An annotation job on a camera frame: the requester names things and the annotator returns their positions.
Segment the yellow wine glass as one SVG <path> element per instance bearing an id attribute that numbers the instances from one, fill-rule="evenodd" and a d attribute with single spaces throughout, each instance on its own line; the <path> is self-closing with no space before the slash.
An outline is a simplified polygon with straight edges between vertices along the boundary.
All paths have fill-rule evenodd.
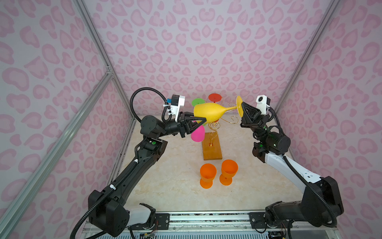
<path id="1" fill-rule="evenodd" d="M 240 96 L 236 98 L 236 106 L 224 107 L 217 103 L 203 103 L 194 107 L 194 116 L 205 118 L 206 123 L 211 123 L 219 120 L 226 112 L 236 110 L 240 117 L 243 117 L 244 111 L 242 107 L 243 100 Z"/>

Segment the orange back wine glass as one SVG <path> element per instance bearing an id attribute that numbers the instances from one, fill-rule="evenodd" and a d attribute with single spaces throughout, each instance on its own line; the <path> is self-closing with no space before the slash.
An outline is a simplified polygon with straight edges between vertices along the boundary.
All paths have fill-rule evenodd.
<path id="1" fill-rule="evenodd" d="M 217 169 L 214 165 L 207 163 L 200 168 L 200 185 L 204 189 L 209 189 L 213 185 L 213 180 L 217 174 Z"/>

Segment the orange wine glass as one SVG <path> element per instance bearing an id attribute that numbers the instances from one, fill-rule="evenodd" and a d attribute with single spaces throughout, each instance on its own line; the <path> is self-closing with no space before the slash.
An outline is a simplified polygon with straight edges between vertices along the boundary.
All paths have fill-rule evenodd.
<path id="1" fill-rule="evenodd" d="M 221 175 L 219 180 L 222 185 L 229 186 L 232 183 L 232 178 L 236 175 L 238 171 L 238 164 L 231 160 L 225 160 L 221 165 Z"/>
<path id="2" fill-rule="evenodd" d="M 207 163 L 200 168 L 200 185 L 204 189 L 209 189 L 213 185 L 213 180 L 217 174 L 217 169 L 214 165 Z"/>

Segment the orange front wine glass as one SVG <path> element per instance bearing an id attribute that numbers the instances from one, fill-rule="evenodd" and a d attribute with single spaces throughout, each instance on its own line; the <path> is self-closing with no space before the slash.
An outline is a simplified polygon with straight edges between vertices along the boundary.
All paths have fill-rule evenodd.
<path id="1" fill-rule="evenodd" d="M 221 175 L 219 180 L 222 185 L 229 186 L 232 183 L 232 178 L 236 175 L 238 171 L 238 164 L 231 160 L 225 160 L 221 165 Z"/>

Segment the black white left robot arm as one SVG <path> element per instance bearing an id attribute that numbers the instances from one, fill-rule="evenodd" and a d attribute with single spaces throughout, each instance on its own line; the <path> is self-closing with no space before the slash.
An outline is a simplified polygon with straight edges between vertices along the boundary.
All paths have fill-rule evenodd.
<path id="1" fill-rule="evenodd" d="M 102 191 L 94 190 L 88 197 L 88 211 L 80 218 L 70 234 L 74 239 L 81 225 L 88 220 L 104 234 L 119 236 L 125 228 L 143 225 L 151 228 L 155 221 L 155 209 L 147 204 L 139 204 L 137 209 L 127 210 L 124 205 L 143 175 L 164 154 L 167 141 L 161 137 L 180 134 L 185 137 L 204 123 L 206 118 L 195 117 L 192 113 L 181 112 L 177 120 L 163 122 L 155 116 L 145 116 L 141 122 L 142 141 L 134 148 L 135 156 L 128 166 Z"/>

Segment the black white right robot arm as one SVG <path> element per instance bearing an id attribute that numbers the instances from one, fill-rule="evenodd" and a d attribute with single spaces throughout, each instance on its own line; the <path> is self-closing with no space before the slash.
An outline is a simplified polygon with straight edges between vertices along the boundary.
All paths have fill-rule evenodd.
<path id="1" fill-rule="evenodd" d="M 294 222 L 308 222 L 314 227 L 337 227 L 338 216 L 344 212 L 337 181 L 320 176 L 286 156 L 290 138 L 277 125 L 267 126 L 275 111 L 267 114 L 245 102 L 238 102 L 242 128 L 249 128 L 256 140 L 252 154 L 290 180 L 302 193 L 300 201 L 278 201 L 268 205 L 264 224 L 274 228 L 287 222 L 290 232 Z"/>

